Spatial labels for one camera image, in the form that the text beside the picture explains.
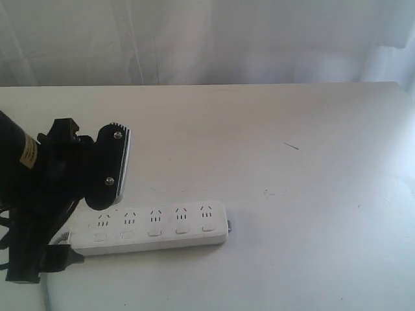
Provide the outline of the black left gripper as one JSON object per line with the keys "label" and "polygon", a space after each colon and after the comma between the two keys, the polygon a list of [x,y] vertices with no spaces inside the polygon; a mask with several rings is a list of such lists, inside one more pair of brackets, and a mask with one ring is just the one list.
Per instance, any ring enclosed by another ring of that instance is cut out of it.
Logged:
{"label": "black left gripper", "polygon": [[70,245],[41,242],[66,223],[84,195],[81,178],[93,139],[78,136],[72,118],[55,119],[48,133],[32,138],[6,119],[6,281],[38,284],[39,273],[64,271],[85,257]]}

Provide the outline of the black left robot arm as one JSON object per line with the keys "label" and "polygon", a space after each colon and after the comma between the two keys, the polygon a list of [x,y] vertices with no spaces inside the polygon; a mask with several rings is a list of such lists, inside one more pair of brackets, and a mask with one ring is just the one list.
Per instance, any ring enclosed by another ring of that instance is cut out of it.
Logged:
{"label": "black left robot arm", "polygon": [[76,122],[56,119],[48,133],[32,138],[1,114],[1,264],[6,280],[38,284],[43,272],[62,271],[69,247],[50,241],[85,196],[82,182],[93,139],[77,135]]}

